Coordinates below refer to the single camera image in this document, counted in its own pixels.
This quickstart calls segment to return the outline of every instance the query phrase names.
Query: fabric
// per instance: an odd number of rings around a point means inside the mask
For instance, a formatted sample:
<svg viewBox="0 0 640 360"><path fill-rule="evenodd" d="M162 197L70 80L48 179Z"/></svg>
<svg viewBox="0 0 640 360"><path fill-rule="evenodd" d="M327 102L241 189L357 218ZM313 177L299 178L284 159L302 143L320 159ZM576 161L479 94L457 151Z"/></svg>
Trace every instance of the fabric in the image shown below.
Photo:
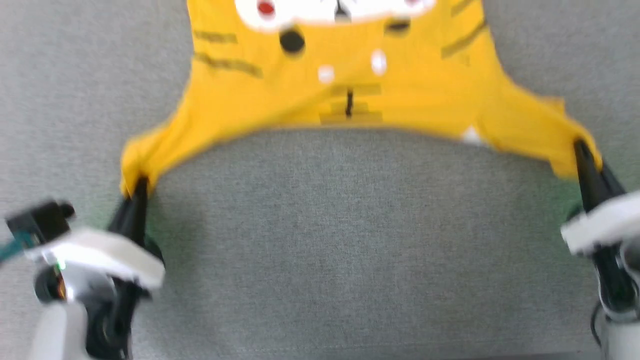
<svg viewBox="0 0 640 360"><path fill-rule="evenodd" d="M188 0L195 55L182 104L132 140L122 191L269 127L394 127L543 159L577 177L591 135L500 67L473 0Z"/></svg>

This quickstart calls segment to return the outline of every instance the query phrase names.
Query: cat face graphic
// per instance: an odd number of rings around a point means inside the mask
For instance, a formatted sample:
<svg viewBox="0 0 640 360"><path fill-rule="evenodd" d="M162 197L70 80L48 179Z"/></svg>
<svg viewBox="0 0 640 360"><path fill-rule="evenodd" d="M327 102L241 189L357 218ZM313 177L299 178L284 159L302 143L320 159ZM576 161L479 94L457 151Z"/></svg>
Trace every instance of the cat face graphic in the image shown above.
<svg viewBox="0 0 640 360"><path fill-rule="evenodd" d="M411 19L435 0L236 0L242 21L254 31L272 33L295 24L340 26L386 17Z"/></svg>

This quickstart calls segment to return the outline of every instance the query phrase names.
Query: black stripe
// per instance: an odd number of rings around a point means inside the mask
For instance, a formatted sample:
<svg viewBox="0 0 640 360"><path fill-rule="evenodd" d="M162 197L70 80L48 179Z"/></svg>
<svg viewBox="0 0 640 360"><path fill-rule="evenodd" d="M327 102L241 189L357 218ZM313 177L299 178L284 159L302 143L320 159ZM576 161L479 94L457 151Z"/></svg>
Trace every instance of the black stripe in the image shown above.
<svg viewBox="0 0 640 360"><path fill-rule="evenodd" d="M194 58L215 69L241 71L255 76L256 78L262 77L262 70L259 67L252 65L246 61L235 59L214 59L202 53L195 53Z"/></svg>
<svg viewBox="0 0 640 360"><path fill-rule="evenodd" d="M469 35L461 38L451 45L447 45L442 48L442 58L448 58L460 50L463 50L467 46L473 44L474 40L488 27L486 19L483 19L478 26L476 26Z"/></svg>
<svg viewBox="0 0 640 360"><path fill-rule="evenodd" d="M334 102L331 106L332 114L344 114L344 108L347 106L346 102ZM366 102L353 102L351 108L351 114L367 113L369 112L369 105Z"/></svg>
<svg viewBox="0 0 640 360"><path fill-rule="evenodd" d="M351 117L353 113L353 90L349 90L347 93L347 108L344 110L347 117Z"/></svg>
<svg viewBox="0 0 640 360"><path fill-rule="evenodd" d="M237 44L236 34L212 33L210 31L194 31L193 36L209 42Z"/></svg>
<svg viewBox="0 0 640 360"><path fill-rule="evenodd" d="M461 12L465 11L465 9L468 8L471 4L473 4L474 1L476 0L460 1L458 4L456 4L454 7L451 8L451 16L459 15Z"/></svg>

